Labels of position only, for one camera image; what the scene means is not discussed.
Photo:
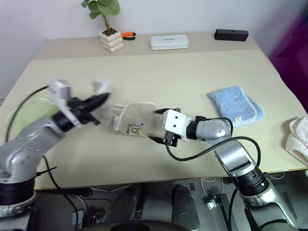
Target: plant stem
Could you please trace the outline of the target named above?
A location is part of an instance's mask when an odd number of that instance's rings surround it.
[[[109,26],[108,19],[107,19],[106,15],[100,14],[100,17],[101,17],[102,21],[104,22],[104,24],[105,24],[105,26],[107,28],[107,31],[109,32],[109,34],[111,34],[111,29],[110,29],[110,26]]]
[[[110,25],[108,16],[106,16],[106,18],[107,18],[107,23],[108,23],[108,25]]]

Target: white box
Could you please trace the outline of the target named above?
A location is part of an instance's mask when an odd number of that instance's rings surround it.
[[[170,50],[188,48],[186,35],[152,36],[150,38],[151,50]]]

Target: white flower pot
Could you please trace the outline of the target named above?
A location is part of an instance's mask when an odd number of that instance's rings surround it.
[[[111,53],[124,47],[120,31],[111,36],[106,36],[103,34],[103,31],[100,31],[100,37],[103,47]]]

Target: green leaf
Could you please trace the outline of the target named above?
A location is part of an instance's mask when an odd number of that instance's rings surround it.
[[[107,4],[111,4],[113,1],[117,1],[117,0],[98,0],[101,4],[107,5]]]
[[[82,3],[81,3],[81,6],[83,8],[86,8],[88,6],[88,3],[89,3],[89,0],[84,0]]]
[[[95,12],[95,13],[91,12],[90,13],[90,19],[94,19],[94,18],[96,18],[100,14],[101,14],[101,12]]]
[[[98,4],[97,4],[97,1],[90,1],[90,2],[89,2],[89,5],[88,5],[88,8],[89,8],[89,10],[90,10],[91,12],[96,13],[96,12],[100,11],[100,10],[98,9],[97,5],[98,5]]]
[[[101,2],[97,2],[97,7],[105,15],[118,15],[120,13],[120,5],[117,0],[112,1],[111,4],[104,5]]]

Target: pink towel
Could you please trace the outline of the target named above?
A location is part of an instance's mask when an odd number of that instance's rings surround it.
[[[308,119],[303,117],[293,120],[285,149],[304,165],[308,166]]]

